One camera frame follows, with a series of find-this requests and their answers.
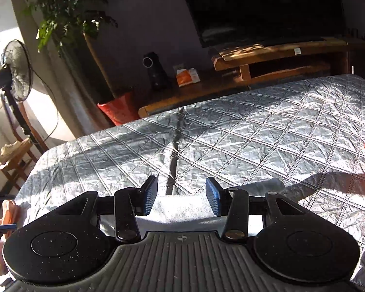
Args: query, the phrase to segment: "beige curtain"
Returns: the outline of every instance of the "beige curtain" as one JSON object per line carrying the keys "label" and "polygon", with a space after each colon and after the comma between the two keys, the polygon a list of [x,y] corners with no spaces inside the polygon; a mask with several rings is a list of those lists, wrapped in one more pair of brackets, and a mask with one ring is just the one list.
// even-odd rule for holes
{"label": "beige curtain", "polygon": [[[56,99],[56,106],[63,120],[75,137],[88,135],[111,127],[111,123],[100,111],[90,96],[90,84],[81,71],[76,59],[64,52],[62,58],[53,42],[50,42],[38,53],[36,35],[38,25],[42,21],[41,13],[26,16],[24,0],[11,0],[24,43],[30,55],[34,70],[49,85]],[[41,87],[34,81],[34,88]]]}

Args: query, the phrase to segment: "speaker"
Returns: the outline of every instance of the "speaker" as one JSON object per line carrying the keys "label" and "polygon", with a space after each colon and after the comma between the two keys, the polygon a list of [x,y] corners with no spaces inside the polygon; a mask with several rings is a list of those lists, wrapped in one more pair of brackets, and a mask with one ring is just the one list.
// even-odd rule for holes
{"label": "speaker", "polygon": [[155,52],[150,52],[143,56],[142,64],[147,68],[151,88],[154,91],[168,88],[170,86],[168,76],[160,63],[160,59]]}

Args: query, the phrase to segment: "red plant pot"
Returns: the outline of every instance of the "red plant pot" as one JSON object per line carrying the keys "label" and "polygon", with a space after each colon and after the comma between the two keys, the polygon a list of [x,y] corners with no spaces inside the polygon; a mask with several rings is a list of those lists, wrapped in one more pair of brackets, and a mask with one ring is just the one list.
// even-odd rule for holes
{"label": "red plant pot", "polygon": [[98,104],[97,106],[116,126],[139,119],[132,91],[126,92],[119,98],[115,98],[104,104]]}

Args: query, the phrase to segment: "television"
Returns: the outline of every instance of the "television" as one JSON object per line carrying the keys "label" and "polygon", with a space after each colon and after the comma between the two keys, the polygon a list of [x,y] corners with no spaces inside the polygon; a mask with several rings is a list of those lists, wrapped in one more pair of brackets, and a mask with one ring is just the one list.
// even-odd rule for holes
{"label": "television", "polygon": [[203,47],[286,44],[345,33],[341,0],[186,0]]}

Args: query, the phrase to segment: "power cord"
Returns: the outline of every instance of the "power cord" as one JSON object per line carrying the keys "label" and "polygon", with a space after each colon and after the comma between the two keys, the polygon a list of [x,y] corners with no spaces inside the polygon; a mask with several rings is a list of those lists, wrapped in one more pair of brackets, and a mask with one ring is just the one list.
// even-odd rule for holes
{"label": "power cord", "polygon": [[49,89],[51,95],[53,96],[53,103],[55,106],[55,109],[57,110],[57,124],[55,125],[53,131],[50,133],[49,136],[47,136],[45,138],[45,140],[43,142],[45,142],[48,138],[50,138],[50,136],[55,132],[55,130],[58,127],[58,122],[59,122],[59,112],[58,112],[58,108],[57,108],[57,100],[55,99],[55,95],[53,93],[53,91],[51,91],[51,88],[49,87],[49,85],[40,77],[40,75],[38,75],[38,73],[34,70],[34,68],[31,68],[31,70],[35,73],[35,75],[42,81],[42,83]]}

